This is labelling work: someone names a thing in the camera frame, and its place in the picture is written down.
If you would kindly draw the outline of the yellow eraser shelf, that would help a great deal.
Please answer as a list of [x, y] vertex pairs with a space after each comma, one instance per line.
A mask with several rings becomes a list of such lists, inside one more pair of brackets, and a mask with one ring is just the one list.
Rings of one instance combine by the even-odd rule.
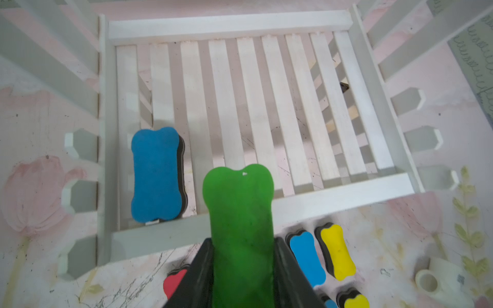
[[355, 287], [350, 287], [345, 291], [340, 291], [336, 296], [336, 303], [339, 308], [369, 308], [368, 299], [362, 295]]
[[315, 237], [322, 250], [328, 274], [340, 282], [356, 274], [356, 265], [345, 244], [341, 226], [326, 223], [315, 229]]

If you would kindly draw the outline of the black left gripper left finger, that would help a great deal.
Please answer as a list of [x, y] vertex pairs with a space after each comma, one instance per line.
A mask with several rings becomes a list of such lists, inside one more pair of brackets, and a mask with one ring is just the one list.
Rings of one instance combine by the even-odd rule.
[[164, 307], [212, 307], [214, 246], [207, 238]]

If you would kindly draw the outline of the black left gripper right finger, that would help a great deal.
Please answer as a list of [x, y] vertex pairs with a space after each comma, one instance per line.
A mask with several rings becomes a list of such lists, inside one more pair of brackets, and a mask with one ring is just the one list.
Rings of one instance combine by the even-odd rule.
[[325, 307], [280, 237], [274, 239], [273, 296], [275, 307]]

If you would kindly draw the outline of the green eraser shelf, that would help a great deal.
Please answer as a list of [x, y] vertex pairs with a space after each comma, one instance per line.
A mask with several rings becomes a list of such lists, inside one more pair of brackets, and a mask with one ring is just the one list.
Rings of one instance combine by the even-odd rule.
[[273, 178], [260, 164], [205, 177], [214, 246], [213, 307], [274, 307]]

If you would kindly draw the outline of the red eraser shelf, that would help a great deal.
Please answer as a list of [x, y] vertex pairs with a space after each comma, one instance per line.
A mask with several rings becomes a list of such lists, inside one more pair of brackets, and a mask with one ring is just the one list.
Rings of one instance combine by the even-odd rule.
[[163, 282], [163, 291], [167, 299], [170, 299], [173, 296], [182, 279], [186, 275], [189, 267], [190, 264], [185, 264], [180, 268], [173, 269], [171, 272], [168, 273]]

